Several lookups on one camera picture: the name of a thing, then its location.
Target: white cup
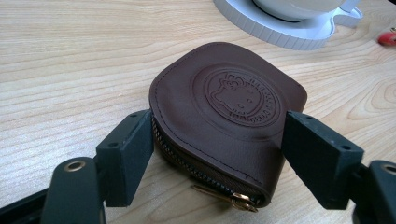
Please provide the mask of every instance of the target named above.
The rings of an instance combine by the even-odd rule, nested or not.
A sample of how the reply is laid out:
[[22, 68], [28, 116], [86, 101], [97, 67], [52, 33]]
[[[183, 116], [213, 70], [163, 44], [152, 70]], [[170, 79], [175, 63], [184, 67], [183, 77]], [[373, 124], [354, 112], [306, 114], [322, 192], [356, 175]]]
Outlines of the white cup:
[[345, 0], [253, 0], [266, 13], [285, 21], [302, 21], [330, 12]]

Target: leather coin purse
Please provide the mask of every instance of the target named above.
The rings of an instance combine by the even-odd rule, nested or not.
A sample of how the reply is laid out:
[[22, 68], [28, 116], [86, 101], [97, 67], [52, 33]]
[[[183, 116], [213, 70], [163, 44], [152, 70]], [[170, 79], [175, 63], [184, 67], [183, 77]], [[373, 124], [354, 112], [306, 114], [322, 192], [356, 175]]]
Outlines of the leather coin purse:
[[287, 110], [303, 111], [304, 88], [255, 53], [210, 43], [152, 82], [153, 131], [163, 155], [199, 179], [200, 191], [234, 207], [266, 206], [283, 167]]

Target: wooden table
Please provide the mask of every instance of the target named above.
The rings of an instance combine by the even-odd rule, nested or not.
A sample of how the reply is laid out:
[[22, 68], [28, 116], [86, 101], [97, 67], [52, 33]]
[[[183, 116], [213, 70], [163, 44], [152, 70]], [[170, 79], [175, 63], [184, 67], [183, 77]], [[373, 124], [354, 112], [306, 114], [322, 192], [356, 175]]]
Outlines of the wooden table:
[[[363, 0], [356, 29], [337, 26], [324, 48], [282, 49], [227, 21], [211, 0], [1, 1], [0, 207], [47, 188], [62, 161], [93, 157], [128, 114], [149, 108], [151, 81], [205, 43], [254, 51], [300, 82], [305, 114], [363, 149], [363, 163], [396, 162], [396, 48], [376, 43], [396, 6]], [[321, 208], [286, 163], [258, 214], [202, 195], [155, 151], [133, 205], [111, 223], [350, 223]]]

